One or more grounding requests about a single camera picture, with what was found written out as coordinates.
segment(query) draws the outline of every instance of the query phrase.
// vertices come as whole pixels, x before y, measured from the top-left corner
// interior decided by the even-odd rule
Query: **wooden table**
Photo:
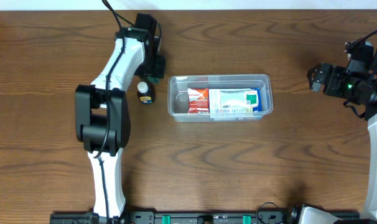
[[[121,13],[134,21],[137,11]],[[138,78],[128,92],[129,207],[255,210],[272,201],[361,210],[367,122],[342,99],[311,92],[306,73],[319,62],[345,66],[344,43],[377,29],[377,11],[150,13],[163,27],[167,70],[153,105],[137,99]],[[53,212],[94,205],[74,90],[102,71],[116,30],[108,11],[0,12],[0,223],[48,223]],[[168,114],[169,77],[236,73],[270,76],[274,111],[261,121],[176,123]]]

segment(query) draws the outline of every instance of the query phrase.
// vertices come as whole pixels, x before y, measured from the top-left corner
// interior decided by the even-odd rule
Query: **black cable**
[[[281,212],[281,215],[282,215],[281,222],[276,222],[276,223],[278,224],[278,223],[283,223],[283,222],[284,222],[284,212],[282,211],[282,209],[279,208],[279,207],[278,207],[275,203],[273,203],[273,202],[264,202],[264,203],[258,208],[258,210],[256,211],[256,219],[258,219],[258,223],[261,222],[262,224],[266,224],[266,223],[265,223],[264,221],[262,221],[262,219],[260,219],[259,216],[258,216],[258,213],[259,213],[260,209],[261,209],[263,206],[265,206],[265,205],[274,205],[274,206],[276,206],[276,207],[278,208],[278,210]]]
[[[357,45],[359,45],[361,42],[365,41],[366,39],[370,38],[371,36],[377,34],[377,30],[368,34],[367,36],[363,37],[363,38],[360,38],[358,40],[355,40],[355,43],[353,43],[353,45],[351,46],[351,48],[354,48],[356,47]]]
[[[103,4],[113,13],[114,17],[115,17],[115,20],[116,20],[116,23],[118,23],[118,26],[119,26],[119,31],[122,32],[122,24],[121,24],[121,21],[119,21],[118,19],[118,16],[116,15],[116,12],[114,11],[114,9],[111,7],[111,5],[108,3],[107,0],[101,0],[103,2]]]
[[[109,134],[109,126],[110,126],[110,105],[109,105],[109,80],[110,80],[110,77],[111,77],[111,74],[116,66],[116,64],[119,62],[120,58],[122,57],[122,54],[124,53],[124,50],[125,50],[125,38],[122,38],[122,49],[121,49],[121,52],[118,54],[113,66],[111,66],[107,76],[106,76],[106,106],[107,106],[107,126],[106,126],[106,133],[104,135],[104,140],[103,140],[103,143],[101,144],[101,147],[100,147],[100,150],[99,152],[97,153],[97,155],[95,156],[95,159],[97,159],[101,153],[103,153],[105,147],[106,147],[106,143],[107,143],[107,139],[108,139],[108,134]]]
[[[350,109],[353,111],[353,113],[354,113],[358,118],[362,119],[362,118],[365,117],[365,111],[364,111],[364,113],[358,115],[356,108],[355,108],[354,106],[352,106],[352,105],[349,105],[349,106],[348,106],[348,103],[351,103],[351,99],[346,100],[346,101],[343,103],[343,106],[344,106],[345,108],[350,108]]]
[[[103,4],[107,7],[107,9],[114,11],[114,9],[111,7],[111,5],[108,3],[108,1],[106,1],[106,0],[102,0],[102,2],[103,2]],[[134,26],[134,24],[133,24],[131,21],[125,19],[123,16],[119,15],[116,11],[114,11],[114,13],[115,13],[119,18],[121,18],[123,21],[127,22],[129,25]]]
[[[119,19],[117,17],[117,13],[110,6],[110,4],[108,4],[107,0],[101,0],[101,1],[113,13],[113,15],[114,15],[114,17],[116,19],[116,22],[118,23],[119,31],[122,33],[122,25],[121,25],[121,22],[119,21]],[[107,139],[108,139],[108,135],[109,135],[109,129],[110,129],[110,125],[111,125],[110,124],[111,123],[110,104],[109,104],[109,102],[110,102],[110,98],[109,98],[109,80],[111,78],[111,74],[113,73],[115,66],[117,65],[117,63],[121,59],[122,54],[124,53],[124,51],[125,51],[125,38],[122,36],[122,48],[121,48],[121,51],[118,54],[118,56],[116,57],[115,62],[113,63],[113,65],[109,69],[108,74],[106,76],[106,88],[105,88],[105,92],[106,92],[106,106],[107,106],[107,125],[106,125],[106,132],[105,132],[105,135],[104,135],[103,143],[101,144],[99,152],[95,156],[95,159],[98,159],[99,163],[100,163],[101,181],[103,182],[103,192],[104,192],[104,198],[105,198],[105,203],[106,203],[106,219],[107,219],[107,224],[109,224],[109,211],[108,211],[108,196],[107,196],[107,188],[106,188],[106,176],[105,176],[104,166],[103,166],[104,161],[101,160],[100,155],[101,155],[101,153],[103,153],[103,151],[104,151],[104,149],[106,147],[106,143],[107,143]]]
[[[161,24],[158,23],[158,29],[159,29],[159,39],[161,40],[162,38],[162,29],[161,29]]]
[[[103,182],[103,192],[104,192],[104,198],[106,202],[106,219],[107,224],[109,224],[109,211],[108,211],[108,195],[107,195],[107,188],[106,188],[106,175],[104,172],[104,161],[101,160],[101,158],[97,158],[100,163],[100,169],[101,169],[101,181]]]

